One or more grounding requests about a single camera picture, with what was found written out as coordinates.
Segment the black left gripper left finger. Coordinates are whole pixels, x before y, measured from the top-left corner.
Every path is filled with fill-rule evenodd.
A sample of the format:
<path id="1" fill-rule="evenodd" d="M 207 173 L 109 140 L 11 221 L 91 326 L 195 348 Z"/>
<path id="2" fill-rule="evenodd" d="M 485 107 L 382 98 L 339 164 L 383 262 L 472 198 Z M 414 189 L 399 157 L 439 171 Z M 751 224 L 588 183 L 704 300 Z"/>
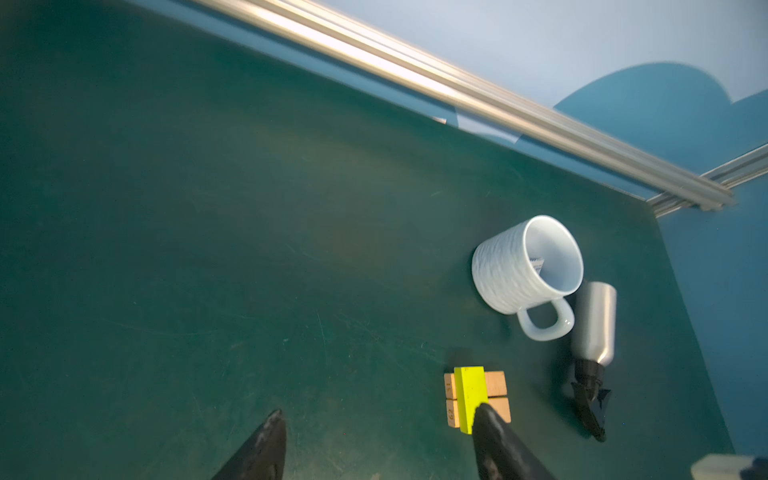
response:
<path id="1" fill-rule="evenodd" d="M 280 409 L 270 413 L 213 480 L 281 480 L 287 451 L 287 425 Z"/>

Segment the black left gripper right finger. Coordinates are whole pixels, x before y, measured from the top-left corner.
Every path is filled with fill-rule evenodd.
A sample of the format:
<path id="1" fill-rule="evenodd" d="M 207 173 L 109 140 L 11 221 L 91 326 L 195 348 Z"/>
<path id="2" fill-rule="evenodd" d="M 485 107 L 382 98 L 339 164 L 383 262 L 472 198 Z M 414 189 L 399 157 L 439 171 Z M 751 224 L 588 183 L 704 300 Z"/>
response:
<path id="1" fill-rule="evenodd" d="M 472 439 L 480 479 L 555 479 L 489 404 L 475 410 Z"/>

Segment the lime green block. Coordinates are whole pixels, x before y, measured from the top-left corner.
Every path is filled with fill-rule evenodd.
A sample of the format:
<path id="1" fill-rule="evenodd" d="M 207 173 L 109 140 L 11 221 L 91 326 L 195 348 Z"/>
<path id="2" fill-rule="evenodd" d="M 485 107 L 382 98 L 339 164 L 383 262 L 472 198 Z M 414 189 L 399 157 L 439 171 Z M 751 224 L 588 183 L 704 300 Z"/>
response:
<path id="1" fill-rule="evenodd" d="M 459 422 L 460 431 L 471 435 L 475 412 L 488 400 L 485 370 L 482 366 L 456 367 L 454 380 L 454 417 Z"/>

